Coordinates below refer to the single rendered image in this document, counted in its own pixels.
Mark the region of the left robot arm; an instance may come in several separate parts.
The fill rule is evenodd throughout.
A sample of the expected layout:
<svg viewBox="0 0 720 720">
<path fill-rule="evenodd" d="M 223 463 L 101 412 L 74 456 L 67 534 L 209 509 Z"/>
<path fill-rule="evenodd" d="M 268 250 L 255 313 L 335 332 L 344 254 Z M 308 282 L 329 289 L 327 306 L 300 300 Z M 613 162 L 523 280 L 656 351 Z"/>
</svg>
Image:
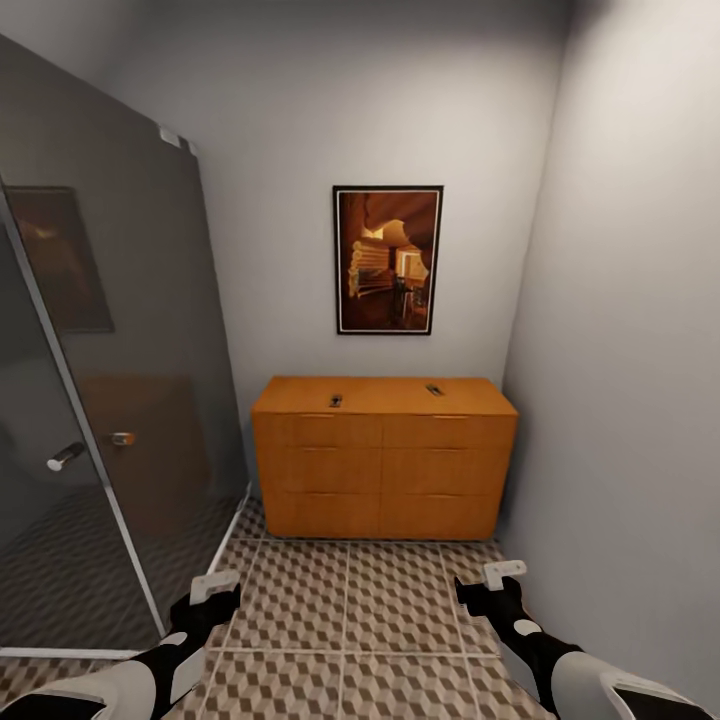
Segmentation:
<svg viewBox="0 0 720 720">
<path fill-rule="evenodd" d="M 160 720 L 200 682 L 212 628 L 241 606 L 240 571 L 193 577 L 156 648 L 84 676 L 50 682 L 0 710 L 0 720 Z M 234 591 L 209 589 L 236 584 Z"/>
</svg>

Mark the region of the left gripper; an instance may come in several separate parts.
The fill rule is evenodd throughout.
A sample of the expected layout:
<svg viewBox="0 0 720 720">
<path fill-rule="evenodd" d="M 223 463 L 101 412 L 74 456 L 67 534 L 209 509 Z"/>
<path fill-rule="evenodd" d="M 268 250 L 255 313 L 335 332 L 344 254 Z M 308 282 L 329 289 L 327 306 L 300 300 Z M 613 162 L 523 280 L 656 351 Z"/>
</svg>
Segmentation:
<svg viewBox="0 0 720 720">
<path fill-rule="evenodd" d="M 241 584 L 237 583 L 234 591 L 211 594 L 204 603 L 191 605 L 185 598 L 171 607 L 172 626 L 180 624 L 184 618 L 200 616 L 208 623 L 208 637 L 216 625 L 229 623 L 236 608 L 241 606 Z"/>
</svg>

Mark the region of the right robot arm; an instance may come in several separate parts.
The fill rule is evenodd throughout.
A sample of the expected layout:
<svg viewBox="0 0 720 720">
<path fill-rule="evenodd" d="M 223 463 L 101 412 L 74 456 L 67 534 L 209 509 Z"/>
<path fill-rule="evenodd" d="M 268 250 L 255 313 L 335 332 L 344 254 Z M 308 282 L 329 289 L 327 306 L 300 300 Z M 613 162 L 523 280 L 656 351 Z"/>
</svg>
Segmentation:
<svg viewBox="0 0 720 720">
<path fill-rule="evenodd" d="M 513 579 L 526 572 L 522 560 L 487 563 L 482 572 L 481 584 L 454 578 L 458 602 L 471 617 L 488 617 L 512 680 L 558 720 L 718 720 L 676 691 L 544 633 Z"/>
</svg>

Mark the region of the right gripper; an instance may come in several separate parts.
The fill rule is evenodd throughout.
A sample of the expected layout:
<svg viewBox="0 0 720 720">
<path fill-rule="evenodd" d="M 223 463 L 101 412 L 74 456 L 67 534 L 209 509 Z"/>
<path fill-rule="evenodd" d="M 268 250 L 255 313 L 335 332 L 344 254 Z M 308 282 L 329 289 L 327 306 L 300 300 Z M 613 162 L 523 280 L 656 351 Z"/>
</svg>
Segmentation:
<svg viewBox="0 0 720 720">
<path fill-rule="evenodd" d="M 519 609 L 524 609 L 524 601 L 521 597 L 520 586 L 511 576 L 502 576 L 503 589 L 501 591 L 489 591 L 488 587 L 481 584 L 463 585 L 458 577 L 454 578 L 458 602 L 466 603 L 468 613 L 471 617 L 486 615 L 491 623 L 493 611 L 501 603 L 513 603 Z"/>
</svg>

